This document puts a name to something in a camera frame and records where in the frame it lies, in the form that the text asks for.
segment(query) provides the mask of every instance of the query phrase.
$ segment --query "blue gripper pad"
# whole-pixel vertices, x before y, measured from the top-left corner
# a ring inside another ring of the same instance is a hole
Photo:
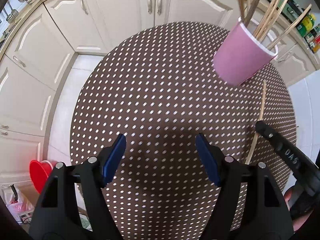
[[[112,144],[109,157],[102,168],[102,180],[104,185],[107,185],[113,180],[122,156],[124,155],[125,148],[125,136],[123,134],[119,134],[116,141]]]
[[[198,134],[196,136],[196,149],[198,151],[200,160],[204,165],[205,172],[208,175],[210,181],[212,181],[217,187],[221,185],[221,179],[218,172],[218,164],[213,158],[209,147],[210,144],[204,136]]]

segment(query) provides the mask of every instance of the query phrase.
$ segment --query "white cabinet door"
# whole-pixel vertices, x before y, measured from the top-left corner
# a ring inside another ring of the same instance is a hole
[[[156,0],[156,25],[196,21],[230,30],[239,16],[237,0]]]
[[[298,82],[316,70],[308,55],[298,44],[280,57],[274,65],[287,86]]]
[[[108,53],[86,0],[47,0],[44,5],[75,51]]]
[[[262,19],[264,13],[257,9],[253,15],[253,19],[255,19],[257,22],[260,22]],[[273,27],[270,30],[270,34],[273,36],[273,38],[278,37],[284,29],[277,23],[273,25]],[[278,57],[280,58],[282,55],[284,55],[289,49],[291,49],[296,44],[295,40],[291,38],[290,35],[286,35],[281,41],[278,42]]]
[[[44,136],[55,91],[3,55],[0,62],[0,128]]]
[[[0,129],[0,184],[30,180],[29,163],[42,160],[44,137]]]
[[[23,23],[5,52],[23,70],[54,90],[74,53],[43,4]]]
[[[154,0],[86,0],[108,49],[154,26]]]

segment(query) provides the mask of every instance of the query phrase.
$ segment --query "round table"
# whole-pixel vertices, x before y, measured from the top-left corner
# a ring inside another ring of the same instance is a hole
[[[219,188],[208,180],[195,148],[209,142],[244,162],[267,81],[264,121],[292,143],[296,124],[286,85],[268,64],[241,86],[215,73],[212,57],[228,31],[178,22],[142,31],[105,56],[79,95],[71,124],[71,162],[111,146],[119,133],[127,148],[112,183],[103,189],[124,239],[198,239]],[[259,138],[252,163],[265,162],[281,189],[290,170]],[[231,229],[241,221],[242,185]]]

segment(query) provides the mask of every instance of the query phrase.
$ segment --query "pink cup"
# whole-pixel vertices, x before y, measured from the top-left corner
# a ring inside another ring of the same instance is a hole
[[[213,56],[217,74],[230,85],[240,85],[278,54],[278,47],[266,48],[273,41],[270,33],[260,43],[252,36],[259,23],[251,20],[248,28],[242,22],[230,31],[225,41]]]

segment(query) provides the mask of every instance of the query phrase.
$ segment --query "countertop edge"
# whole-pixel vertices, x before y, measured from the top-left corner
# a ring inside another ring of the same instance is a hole
[[[0,60],[2,59],[2,56],[4,55],[5,50],[7,49],[7,47],[9,46],[12,38],[15,36],[15,34],[17,33],[17,31],[19,30],[19,28],[22,26],[22,24],[25,22],[25,20],[33,13],[33,11],[36,10],[36,8],[38,8],[42,3],[44,3],[47,0],[37,0],[36,2],[34,2],[33,4],[27,4],[23,10],[20,12],[20,20],[17,23],[17,25],[13,28],[13,30],[11,31],[11,33],[9,34],[9,36],[7,37],[6,41],[4,42],[4,44],[2,45],[1,49],[0,49]],[[267,0],[261,0],[258,4],[258,8],[260,10],[262,10],[263,12],[265,12],[268,8],[268,1]],[[288,21],[283,17],[280,16],[279,19],[277,20],[277,23],[283,27],[284,29],[287,28],[289,26]],[[315,66],[315,68],[318,70],[320,69],[320,59],[316,54],[313,54],[312,51],[310,50],[310,48],[307,46],[307,44],[305,43],[305,41],[303,40],[303,38],[300,36],[300,34],[298,33],[298,31],[296,29],[292,30],[290,32],[290,35],[294,38],[294,40],[302,47],[302,49],[305,51],[305,53],[308,55],[308,57],[310,58],[310,60],[312,61],[313,65]]]

